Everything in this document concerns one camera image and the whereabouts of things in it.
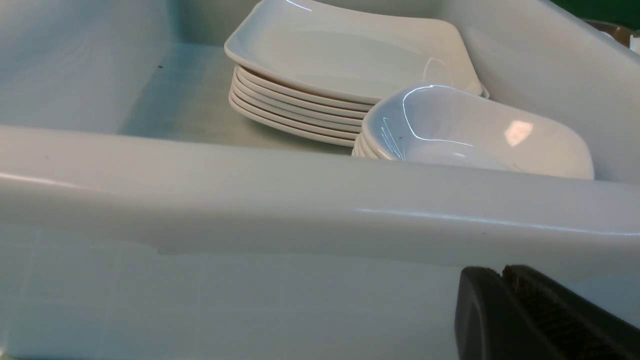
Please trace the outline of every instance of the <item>plate stack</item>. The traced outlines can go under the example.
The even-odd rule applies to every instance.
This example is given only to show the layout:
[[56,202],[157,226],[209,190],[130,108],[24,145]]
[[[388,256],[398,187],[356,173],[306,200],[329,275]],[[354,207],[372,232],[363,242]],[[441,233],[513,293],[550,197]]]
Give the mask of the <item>plate stack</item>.
[[288,88],[237,66],[229,103],[240,114],[286,133],[347,147],[371,105],[344,102]]
[[313,0],[263,0],[225,44],[229,103],[267,126],[355,146],[362,119],[413,84],[483,88],[448,22],[375,15]]

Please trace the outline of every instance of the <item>white tile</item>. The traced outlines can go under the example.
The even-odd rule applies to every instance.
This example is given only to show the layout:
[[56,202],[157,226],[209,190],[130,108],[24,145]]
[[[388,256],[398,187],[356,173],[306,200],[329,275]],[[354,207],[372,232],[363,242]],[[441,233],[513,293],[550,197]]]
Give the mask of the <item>white tile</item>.
[[0,224],[0,245],[30,246],[36,241],[38,229],[30,226]]
[[456,302],[457,268],[366,260],[365,269],[373,314],[420,316],[450,310],[450,303]]
[[0,294],[18,295],[26,278],[30,249],[13,245],[0,246]]
[[202,311],[280,309],[284,255],[209,256]]
[[286,311],[367,311],[359,259],[291,255],[285,272]]
[[21,303],[9,331],[7,354],[24,359],[88,359],[98,348],[104,310]]
[[36,248],[26,296],[51,302],[105,306],[117,250]]
[[627,322],[640,329],[640,313],[629,315]]
[[154,249],[122,252],[115,306],[193,310],[203,256],[164,256]]
[[371,359],[457,359],[454,323],[430,325],[425,320],[374,316]]
[[284,323],[289,359],[371,359],[372,333],[365,314],[289,313]]
[[196,358],[280,360],[285,357],[282,315],[228,312],[200,317]]
[[117,240],[107,236],[97,236],[94,234],[43,230],[42,237],[38,243],[40,247],[130,247],[135,244],[127,241]]
[[112,309],[101,359],[191,359],[195,317],[191,312]]
[[627,322],[640,314],[640,274],[605,275],[565,286]]

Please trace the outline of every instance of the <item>brown object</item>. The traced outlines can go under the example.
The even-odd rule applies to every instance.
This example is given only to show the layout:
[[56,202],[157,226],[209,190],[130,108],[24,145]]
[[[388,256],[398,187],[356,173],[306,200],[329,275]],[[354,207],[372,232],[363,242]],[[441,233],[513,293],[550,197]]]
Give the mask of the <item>brown object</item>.
[[615,41],[621,43],[626,47],[630,47],[631,37],[640,37],[640,34],[636,33],[635,31],[625,28],[624,26],[613,24],[611,22],[586,19],[583,19],[583,21],[593,26],[594,28],[611,35],[613,39],[615,39]]

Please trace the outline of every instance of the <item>white bowl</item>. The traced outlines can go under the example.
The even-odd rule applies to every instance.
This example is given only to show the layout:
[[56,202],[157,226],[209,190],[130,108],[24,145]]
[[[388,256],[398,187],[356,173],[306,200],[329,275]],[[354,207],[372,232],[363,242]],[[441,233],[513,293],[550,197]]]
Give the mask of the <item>white bowl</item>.
[[376,104],[416,82],[483,92],[460,33],[435,19],[263,0],[225,51],[263,76],[342,101]]
[[584,140],[565,125],[446,86],[414,86],[367,114],[379,158],[593,179]]

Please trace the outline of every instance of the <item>stack of bowls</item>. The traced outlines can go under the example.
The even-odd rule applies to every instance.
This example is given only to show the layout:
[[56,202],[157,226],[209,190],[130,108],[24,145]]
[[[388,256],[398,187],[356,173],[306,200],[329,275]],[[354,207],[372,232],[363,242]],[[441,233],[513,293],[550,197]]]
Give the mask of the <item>stack of bowls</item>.
[[448,22],[313,0],[263,0],[225,44],[231,106],[254,121],[353,147],[367,112],[410,84],[483,88]]
[[379,102],[353,156],[594,177],[589,149],[569,127],[446,86],[415,86]]

